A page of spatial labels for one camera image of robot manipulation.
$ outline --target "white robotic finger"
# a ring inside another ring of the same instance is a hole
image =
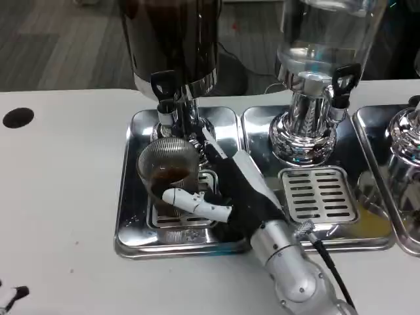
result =
[[[164,191],[162,200],[189,213],[219,222],[228,222],[232,212],[232,207],[213,205],[204,200],[203,194],[190,194],[180,188]]]

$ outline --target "stainless steel tray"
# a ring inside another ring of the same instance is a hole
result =
[[[288,108],[289,106],[254,107],[246,110],[241,119],[245,148],[282,205],[286,204],[285,193],[277,176],[282,169],[289,166],[284,165],[272,153],[268,141],[268,128],[273,118]],[[316,224],[316,235],[333,251],[378,250],[391,247],[394,238],[386,213],[376,203],[370,204],[361,198],[365,196],[366,189],[373,189],[375,183],[371,176],[366,176],[369,167],[349,118],[337,128],[335,151],[326,165],[338,166],[346,171],[351,193],[358,200],[356,202],[358,219],[346,223]],[[363,185],[359,181],[362,173],[367,179]],[[306,250],[313,250],[308,241],[303,241],[302,245]]]
[[[390,142],[385,138],[391,119],[408,105],[368,106],[352,117],[360,143],[378,185],[369,198],[379,196],[392,221],[398,244],[410,255],[420,256],[420,185],[418,176],[401,183],[391,163]]]
[[[228,156],[233,156],[243,148],[243,135],[242,132],[238,132],[241,130],[240,121],[231,109],[199,108],[199,113],[213,124],[217,142]],[[127,131],[114,236],[116,253],[126,258],[146,259],[223,255],[248,249],[243,236],[231,231],[227,224],[178,227],[171,225],[157,227],[150,224],[153,219],[150,217],[152,207],[148,205],[148,194],[138,177],[136,163],[138,155],[150,143],[157,122],[158,113],[155,110],[144,110],[133,117]]]

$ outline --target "black cable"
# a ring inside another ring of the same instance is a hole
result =
[[[219,42],[217,42],[218,44],[219,44],[219,46],[221,47],[221,49],[223,49],[223,51],[226,53],[226,54],[228,54],[229,56],[231,56],[231,57],[233,57],[234,59],[236,59],[238,62],[240,62],[241,63],[241,65],[248,71],[248,72],[251,72],[253,75],[257,75],[257,76],[260,76],[260,77],[273,77],[275,80],[277,80],[277,77],[274,75],[274,74],[269,74],[269,73],[258,73],[258,72],[255,72],[255,71],[253,71],[253,70],[251,70],[251,69],[248,69],[247,67],[245,67],[245,65],[242,63],[242,61],[234,54],[234,53],[232,53],[232,52],[230,52],[230,51],[228,51],[224,46],[223,46],[223,44],[219,41]]]
[[[350,293],[347,291],[346,285],[344,284],[343,279],[341,279],[340,273],[338,272],[337,268],[335,267],[335,264],[333,262],[333,259],[329,255],[326,247],[324,246],[324,243],[322,243],[321,240],[319,240],[313,233],[309,234],[309,240],[316,249],[316,251],[321,255],[322,259],[324,260],[327,267],[331,270],[331,273],[333,274],[335,281],[338,283],[341,291],[343,292],[344,298],[346,299],[346,302],[356,310],[356,307],[354,307],[353,300],[350,296]]]

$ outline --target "black dot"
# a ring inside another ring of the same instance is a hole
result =
[[[29,108],[15,108],[3,117],[3,125],[7,128],[21,128],[32,121],[33,110]]]

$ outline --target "glass cup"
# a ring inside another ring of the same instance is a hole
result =
[[[142,151],[137,171],[159,215],[180,216],[178,209],[161,199],[162,193],[175,187],[197,192],[198,165],[196,149],[181,138],[160,138]]]

